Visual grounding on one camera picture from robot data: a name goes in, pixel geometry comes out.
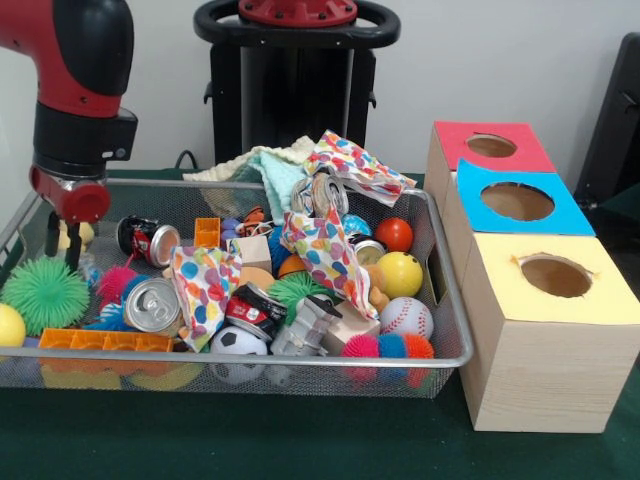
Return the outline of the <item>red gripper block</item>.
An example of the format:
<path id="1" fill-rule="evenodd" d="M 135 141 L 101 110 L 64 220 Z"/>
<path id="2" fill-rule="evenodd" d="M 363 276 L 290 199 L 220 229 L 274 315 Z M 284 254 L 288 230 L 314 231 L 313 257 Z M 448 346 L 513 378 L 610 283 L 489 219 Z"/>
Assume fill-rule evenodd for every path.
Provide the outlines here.
<path id="1" fill-rule="evenodd" d="M 95 223 L 108 212 L 111 204 L 109 191 L 101 181 L 63 179 L 37 166 L 30 169 L 30 183 L 33 190 L 55 210 L 48 218 L 44 254 L 47 257 L 57 255 L 60 219 L 64 220 L 70 241 L 65 263 L 71 271 L 76 271 L 82 249 L 79 223 Z"/>

